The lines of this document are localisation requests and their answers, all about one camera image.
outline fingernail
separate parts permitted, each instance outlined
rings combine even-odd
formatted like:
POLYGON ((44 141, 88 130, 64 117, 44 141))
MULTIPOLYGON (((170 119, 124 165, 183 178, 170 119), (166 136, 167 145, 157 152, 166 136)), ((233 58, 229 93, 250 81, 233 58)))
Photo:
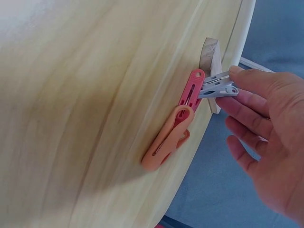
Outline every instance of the fingernail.
POLYGON ((238 74, 239 72, 241 72, 243 69, 238 67, 238 66, 231 66, 230 69, 229 69, 229 72, 230 73, 233 73, 233 74, 238 74))

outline curved wooden edge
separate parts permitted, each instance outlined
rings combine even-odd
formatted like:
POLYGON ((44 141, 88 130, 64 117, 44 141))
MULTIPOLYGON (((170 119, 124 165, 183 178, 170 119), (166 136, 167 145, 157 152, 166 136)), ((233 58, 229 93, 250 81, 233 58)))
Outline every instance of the curved wooden edge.
POLYGON ((227 71, 232 65, 239 64, 249 32, 255 4, 256 0, 243 0, 241 3, 237 20, 222 60, 223 71, 227 71))

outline finger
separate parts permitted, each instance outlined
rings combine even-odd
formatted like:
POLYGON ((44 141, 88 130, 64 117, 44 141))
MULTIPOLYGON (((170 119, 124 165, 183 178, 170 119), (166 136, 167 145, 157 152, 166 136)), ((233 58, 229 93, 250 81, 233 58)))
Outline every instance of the finger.
POLYGON ((237 161, 240 167, 252 177, 257 168, 257 160, 249 155, 237 137, 233 135, 229 136, 227 138, 227 145, 231 151, 232 157, 237 161))
POLYGON ((269 73, 261 70, 243 70, 232 66, 229 70, 232 81, 241 89, 268 98, 281 88, 297 83, 303 83, 301 78, 290 73, 269 73))
POLYGON ((263 141, 259 136, 252 133, 239 121, 235 120, 231 116, 228 116, 225 120, 227 128, 240 140, 246 143, 251 149, 253 149, 258 155, 263 156, 266 153, 267 142, 263 141))
POLYGON ((252 92, 246 90, 239 89, 238 96, 234 98, 241 104, 247 106, 256 113, 259 113, 263 117, 266 117, 268 119, 270 118, 267 100, 262 98, 261 96, 253 94, 252 92))
POLYGON ((269 119, 263 118, 232 97, 218 98, 217 104, 228 113, 228 115, 245 125, 252 132, 269 140, 273 129, 273 125, 269 119))

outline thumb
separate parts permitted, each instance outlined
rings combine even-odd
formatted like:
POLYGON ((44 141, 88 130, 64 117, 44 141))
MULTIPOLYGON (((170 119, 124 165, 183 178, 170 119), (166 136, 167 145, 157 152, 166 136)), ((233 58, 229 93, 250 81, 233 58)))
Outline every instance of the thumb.
POLYGON ((238 66, 232 66, 229 75, 239 88, 266 99, 282 87, 303 83, 301 78, 290 73, 269 73, 256 69, 244 70, 238 66))

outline light wood panel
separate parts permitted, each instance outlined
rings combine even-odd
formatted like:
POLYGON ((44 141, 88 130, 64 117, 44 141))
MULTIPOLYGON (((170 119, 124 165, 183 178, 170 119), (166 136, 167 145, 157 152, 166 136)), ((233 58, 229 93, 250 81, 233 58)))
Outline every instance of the light wood panel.
POLYGON ((0 3, 0 227, 155 226, 208 125, 207 100, 161 169, 140 160, 205 38, 229 49, 241 2, 0 3))

